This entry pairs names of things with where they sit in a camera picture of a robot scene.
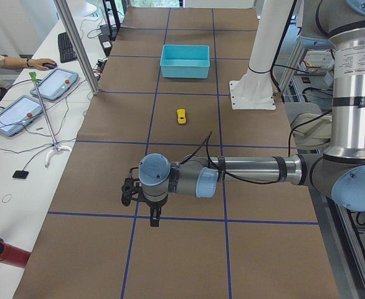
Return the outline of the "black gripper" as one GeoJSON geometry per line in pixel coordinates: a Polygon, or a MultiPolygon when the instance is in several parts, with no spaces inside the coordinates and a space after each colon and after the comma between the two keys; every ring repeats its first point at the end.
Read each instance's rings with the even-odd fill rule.
{"type": "Polygon", "coordinates": [[[147,205],[149,206],[149,213],[150,213],[150,226],[151,227],[158,227],[159,220],[161,216],[161,209],[165,205],[164,202],[148,202],[147,205]]]}

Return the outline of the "person's forearm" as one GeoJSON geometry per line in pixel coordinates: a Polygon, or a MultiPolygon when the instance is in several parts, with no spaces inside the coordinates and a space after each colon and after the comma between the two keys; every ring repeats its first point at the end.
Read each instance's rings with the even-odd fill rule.
{"type": "Polygon", "coordinates": [[[28,59],[20,57],[5,57],[3,67],[5,69],[24,69],[29,68],[30,65],[28,59]]]}

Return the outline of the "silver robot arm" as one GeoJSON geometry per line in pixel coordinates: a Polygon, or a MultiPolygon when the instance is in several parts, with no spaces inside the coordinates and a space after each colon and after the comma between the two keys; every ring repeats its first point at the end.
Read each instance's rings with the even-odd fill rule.
{"type": "Polygon", "coordinates": [[[365,211],[365,1],[305,1],[301,38],[306,48],[334,50],[331,141],[322,154],[282,158],[200,157],[170,163],[145,156],[138,177],[128,176],[122,203],[146,203],[159,224],[169,194],[212,197],[227,178],[252,184],[312,186],[335,203],[365,211]]]}

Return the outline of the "person's hand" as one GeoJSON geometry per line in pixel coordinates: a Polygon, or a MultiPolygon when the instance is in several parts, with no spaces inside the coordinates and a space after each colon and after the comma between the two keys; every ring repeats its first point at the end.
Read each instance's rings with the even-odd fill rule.
{"type": "Polygon", "coordinates": [[[37,70],[50,70],[47,67],[44,67],[43,63],[57,64],[56,61],[52,59],[30,59],[27,64],[29,67],[32,67],[37,70]]]}

